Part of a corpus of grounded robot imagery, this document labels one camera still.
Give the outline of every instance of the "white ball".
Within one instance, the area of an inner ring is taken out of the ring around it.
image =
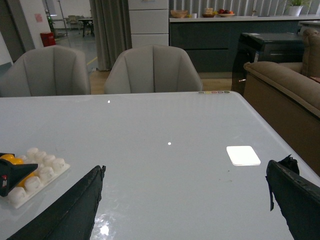
[[[45,156],[47,156],[47,153],[45,151],[38,151],[34,154],[34,160],[38,164],[41,164]]]
[[[45,166],[44,168],[42,168],[39,171],[39,177],[40,179],[47,183],[49,182],[51,179],[53,179],[55,176],[54,170],[52,169],[52,167],[49,166]]]
[[[27,191],[34,192],[41,186],[41,181],[37,176],[31,176],[24,182]]]
[[[8,194],[8,199],[14,204],[21,203],[27,197],[27,193],[23,187],[17,186]]]
[[[55,172],[60,172],[66,166],[65,160],[63,158],[56,158],[52,162],[52,168]]]
[[[56,157],[55,155],[47,155],[43,158],[43,164],[46,166],[46,167],[52,167],[52,162],[53,160],[55,160]]]
[[[29,148],[27,151],[26,151],[26,155],[29,159],[34,159],[35,157],[35,154],[39,152],[39,149],[36,148],[36,147],[32,147],[32,148]]]

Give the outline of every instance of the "curtain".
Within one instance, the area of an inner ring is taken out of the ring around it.
[[[98,69],[110,70],[132,48],[128,0],[90,0]]]

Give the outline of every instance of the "bowl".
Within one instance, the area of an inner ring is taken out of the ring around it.
[[[188,10],[171,10],[172,17],[182,19],[185,18],[188,14]]]
[[[204,18],[213,18],[216,14],[202,14]]]
[[[232,17],[235,14],[234,13],[222,13],[222,14],[218,14],[220,17]]]

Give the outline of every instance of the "brown sofa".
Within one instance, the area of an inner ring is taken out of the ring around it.
[[[320,33],[303,41],[302,63],[246,63],[243,96],[320,176]]]

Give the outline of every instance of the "black cabinet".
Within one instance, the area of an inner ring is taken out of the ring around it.
[[[198,72],[232,72],[242,33],[293,33],[298,20],[171,22],[170,46],[189,54]]]
[[[291,33],[242,33],[232,68],[231,90],[243,95],[247,76],[244,64],[268,61],[302,62],[304,43],[301,35]]]

